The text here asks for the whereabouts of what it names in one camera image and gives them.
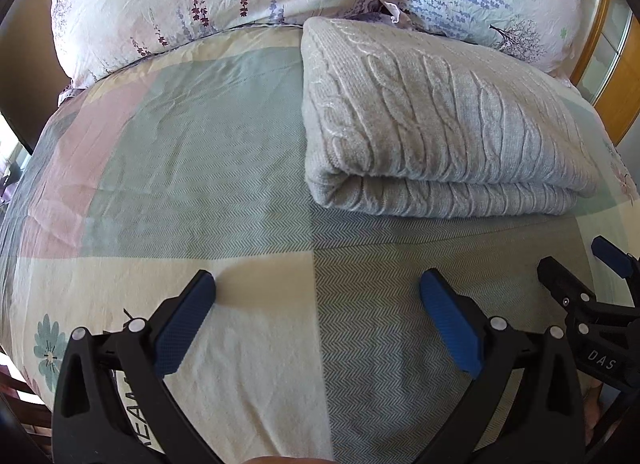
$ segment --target silver screw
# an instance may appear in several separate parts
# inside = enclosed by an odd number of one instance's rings
[[[559,326],[553,325],[549,329],[549,334],[551,334],[552,337],[554,337],[556,339],[562,339],[562,336],[564,336],[564,331]]]
[[[129,330],[131,332],[140,332],[146,325],[146,321],[142,318],[132,319],[129,322]]]
[[[507,328],[507,320],[501,318],[500,316],[495,316],[491,318],[491,327],[495,330],[505,330]]]
[[[86,334],[86,330],[84,329],[84,327],[78,327],[77,329],[74,329],[74,331],[71,333],[71,337],[76,341],[78,341],[79,339],[84,338],[85,334]]]

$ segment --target green flower print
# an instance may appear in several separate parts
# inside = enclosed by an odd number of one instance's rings
[[[38,364],[38,371],[44,376],[47,388],[55,392],[62,356],[65,354],[66,349],[65,333],[60,332],[60,326],[57,321],[51,325],[49,314],[45,314],[44,319],[38,322],[38,332],[34,338],[36,345],[33,348],[33,353],[38,359],[41,359]]]

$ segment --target cable knit pattern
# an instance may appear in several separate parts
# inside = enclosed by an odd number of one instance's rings
[[[596,191],[574,118],[530,67],[385,25],[304,26],[306,181],[325,207],[562,214]]]

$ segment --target bed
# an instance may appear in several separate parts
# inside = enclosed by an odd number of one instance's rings
[[[166,384],[225,462],[410,462],[469,383],[422,309],[421,272],[437,267],[488,316],[536,332],[563,317],[536,277],[545,256],[601,300],[630,303],[590,243],[640,255],[638,193],[575,89],[530,68],[599,174],[569,213],[327,209],[305,184],[302,37],[272,25],[200,38],[111,73],[47,120],[0,230],[0,342],[47,405],[76,326],[119,330],[206,269],[216,306]],[[118,387],[158,447],[121,375]]]

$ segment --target blue gripper pad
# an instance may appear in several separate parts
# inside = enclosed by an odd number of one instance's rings
[[[422,274],[420,299],[458,368],[477,378],[482,370],[481,340],[457,306],[454,291],[437,271]]]
[[[177,372],[215,301],[216,282],[204,272],[156,339],[156,376],[163,378]]]
[[[634,272],[631,260],[604,237],[595,237],[591,243],[593,256],[607,264],[620,278],[629,278]]]

